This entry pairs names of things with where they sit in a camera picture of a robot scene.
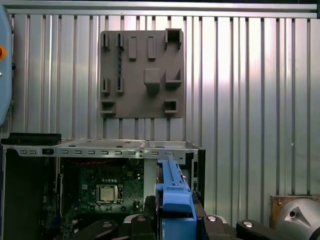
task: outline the gray 3d-printed board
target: gray 3d-printed board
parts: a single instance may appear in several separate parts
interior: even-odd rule
[[[104,118],[181,118],[185,114],[181,29],[103,31],[100,113]]]

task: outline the aluminum rail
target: aluminum rail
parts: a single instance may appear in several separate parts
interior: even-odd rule
[[[316,18],[316,4],[0,0],[10,14]]]

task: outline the bolt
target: bolt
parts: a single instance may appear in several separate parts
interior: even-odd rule
[[[244,221],[243,222],[243,225],[245,225],[247,228],[252,228],[254,225],[251,223],[251,222],[249,222],[249,221]]]
[[[103,228],[110,228],[111,226],[112,226],[112,224],[109,222],[102,225]]]
[[[210,222],[215,222],[217,219],[216,219],[216,217],[214,217],[214,216],[208,216],[208,220],[209,220]]]

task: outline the motherboard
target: motherboard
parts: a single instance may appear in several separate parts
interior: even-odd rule
[[[128,158],[66,158],[61,160],[56,196],[44,204],[47,231],[57,240],[99,219],[118,222],[144,207],[144,160]]]

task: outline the blue plastic bracket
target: blue plastic bracket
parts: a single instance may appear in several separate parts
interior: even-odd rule
[[[163,183],[156,185],[156,190],[163,192],[162,211],[164,213],[185,213],[185,218],[162,218],[163,240],[196,240],[197,216],[192,192],[184,180],[178,163],[170,157],[158,160],[162,164]]]
[[[6,120],[12,97],[12,33],[8,12],[0,5],[0,46],[6,51],[5,58],[0,60],[0,127]]]

